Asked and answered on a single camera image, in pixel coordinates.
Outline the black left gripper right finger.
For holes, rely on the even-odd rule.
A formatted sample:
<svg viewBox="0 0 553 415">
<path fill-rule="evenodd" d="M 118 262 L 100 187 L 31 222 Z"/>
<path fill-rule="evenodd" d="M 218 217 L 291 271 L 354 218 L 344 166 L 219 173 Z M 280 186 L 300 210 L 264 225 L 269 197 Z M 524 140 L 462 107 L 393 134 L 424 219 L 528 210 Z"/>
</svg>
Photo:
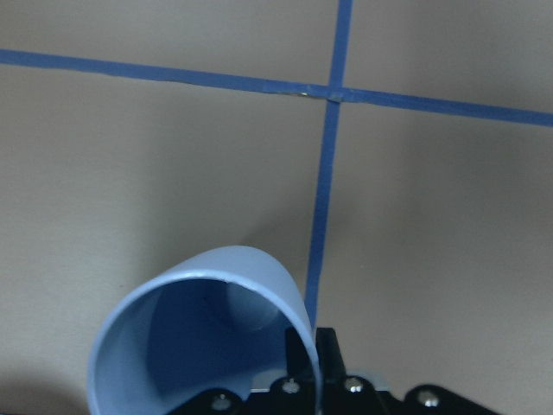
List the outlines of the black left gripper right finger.
<svg viewBox="0 0 553 415">
<path fill-rule="evenodd" d="M 315 333 L 321 376 L 325 385 L 338 385 L 346 377 L 346 367 L 336 331 L 319 327 Z"/>
</svg>

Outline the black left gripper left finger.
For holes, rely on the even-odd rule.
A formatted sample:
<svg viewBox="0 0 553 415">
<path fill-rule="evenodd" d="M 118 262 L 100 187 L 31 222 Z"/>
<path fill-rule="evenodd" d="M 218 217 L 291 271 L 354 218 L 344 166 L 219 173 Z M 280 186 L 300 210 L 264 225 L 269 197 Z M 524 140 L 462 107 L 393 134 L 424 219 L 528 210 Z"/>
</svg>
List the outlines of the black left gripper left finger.
<svg viewBox="0 0 553 415">
<path fill-rule="evenodd" d="M 285 376 L 288 389 L 316 389 L 318 360 L 294 328 L 285 330 Z"/>
</svg>

